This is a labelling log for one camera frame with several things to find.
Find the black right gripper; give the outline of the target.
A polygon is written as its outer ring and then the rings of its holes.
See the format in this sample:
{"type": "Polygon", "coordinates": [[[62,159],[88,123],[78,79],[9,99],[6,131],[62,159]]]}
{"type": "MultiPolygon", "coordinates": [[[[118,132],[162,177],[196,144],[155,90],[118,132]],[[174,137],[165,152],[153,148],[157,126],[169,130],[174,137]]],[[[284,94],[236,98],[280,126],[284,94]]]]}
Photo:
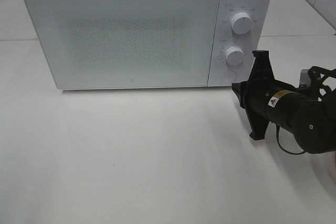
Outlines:
{"type": "Polygon", "coordinates": [[[306,129],[306,96],[289,84],[275,80],[268,50],[254,50],[255,61],[245,95],[250,137],[263,140],[269,122],[286,130],[306,129]]]}

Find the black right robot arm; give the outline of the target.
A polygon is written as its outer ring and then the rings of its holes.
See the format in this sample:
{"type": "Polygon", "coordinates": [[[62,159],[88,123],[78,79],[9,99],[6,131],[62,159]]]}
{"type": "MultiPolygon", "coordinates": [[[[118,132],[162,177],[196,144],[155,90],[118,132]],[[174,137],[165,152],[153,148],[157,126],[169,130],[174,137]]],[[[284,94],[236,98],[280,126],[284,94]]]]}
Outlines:
{"type": "Polygon", "coordinates": [[[266,50],[253,51],[255,62],[245,82],[242,103],[251,127],[250,137],[263,140],[270,122],[294,135],[303,152],[335,151],[335,90],[324,84],[335,70],[313,66],[308,84],[294,87],[275,79],[266,50]]]}

